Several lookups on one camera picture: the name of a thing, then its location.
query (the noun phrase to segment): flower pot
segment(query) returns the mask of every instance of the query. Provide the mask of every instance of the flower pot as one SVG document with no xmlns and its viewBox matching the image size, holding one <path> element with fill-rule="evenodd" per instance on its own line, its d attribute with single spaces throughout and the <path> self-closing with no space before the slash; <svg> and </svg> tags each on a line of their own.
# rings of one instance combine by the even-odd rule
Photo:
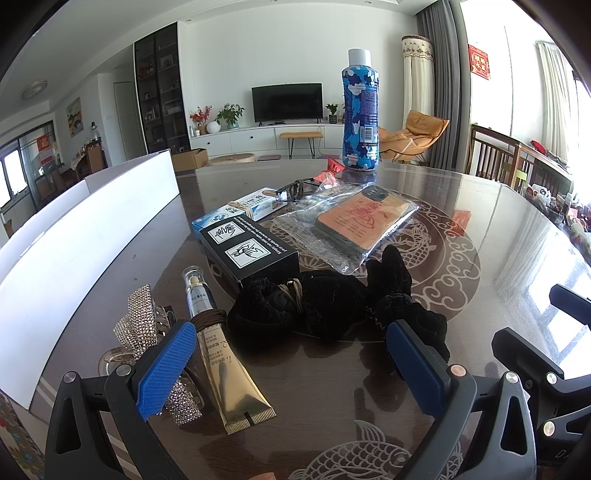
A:
<svg viewBox="0 0 591 480">
<path fill-rule="evenodd" d="M 211 134 L 216 134 L 221 129 L 222 129 L 222 126 L 217 122 L 217 120 L 214 120 L 213 122 L 209 122 L 207 124 L 207 131 Z"/>
</svg>

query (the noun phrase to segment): phone case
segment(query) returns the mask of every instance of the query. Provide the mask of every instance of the phone case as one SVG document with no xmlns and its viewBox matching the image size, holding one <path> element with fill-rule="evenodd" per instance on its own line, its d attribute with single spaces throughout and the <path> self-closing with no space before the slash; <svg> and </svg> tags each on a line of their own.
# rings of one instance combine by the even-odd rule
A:
<svg viewBox="0 0 591 480">
<path fill-rule="evenodd" d="M 318 215 L 317 226 L 338 240 L 371 250 L 407 213 L 409 203 L 382 187 L 370 185 L 343 203 Z"/>
</svg>

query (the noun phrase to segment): ceiling light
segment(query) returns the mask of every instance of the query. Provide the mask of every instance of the ceiling light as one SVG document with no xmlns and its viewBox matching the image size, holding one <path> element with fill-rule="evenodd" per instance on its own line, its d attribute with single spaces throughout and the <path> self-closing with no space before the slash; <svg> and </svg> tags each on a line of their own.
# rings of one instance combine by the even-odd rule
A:
<svg viewBox="0 0 591 480">
<path fill-rule="evenodd" d="M 33 98 L 35 95 L 41 93 L 43 90 L 45 90 L 45 87 L 47 86 L 47 80 L 41 80 L 39 82 L 34 82 L 33 84 L 31 84 L 31 86 L 25 90 L 22 95 L 21 98 L 23 100 L 29 100 L 29 98 Z"/>
</svg>

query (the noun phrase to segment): white door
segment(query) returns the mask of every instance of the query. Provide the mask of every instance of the white door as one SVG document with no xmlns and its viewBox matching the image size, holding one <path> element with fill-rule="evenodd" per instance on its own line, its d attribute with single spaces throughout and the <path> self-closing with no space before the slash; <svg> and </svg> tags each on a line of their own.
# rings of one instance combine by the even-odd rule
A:
<svg viewBox="0 0 591 480">
<path fill-rule="evenodd" d="M 125 149 L 127 160 L 145 155 L 144 143 L 139 137 L 137 117 L 134 111 L 134 90 L 131 82 L 116 82 L 115 105 L 117 107 L 117 119 L 121 130 L 121 140 Z"/>
</svg>

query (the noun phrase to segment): blue rubber pad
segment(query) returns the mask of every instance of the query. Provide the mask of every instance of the blue rubber pad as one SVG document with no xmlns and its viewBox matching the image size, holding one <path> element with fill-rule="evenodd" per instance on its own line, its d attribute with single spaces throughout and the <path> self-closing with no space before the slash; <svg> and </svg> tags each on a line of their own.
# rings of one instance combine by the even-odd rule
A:
<svg viewBox="0 0 591 480">
<path fill-rule="evenodd" d="M 148 420 L 150 415 L 162 411 L 174 383 L 197 346 L 195 325 L 185 323 L 169 340 L 152 368 L 144 375 L 138 386 L 137 406 L 140 415 Z"/>
<path fill-rule="evenodd" d="M 386 345 L 421 411 L 439 418 L 445 408 L 444 385 L 397 322 L 388 326 Z"/>
</svg>

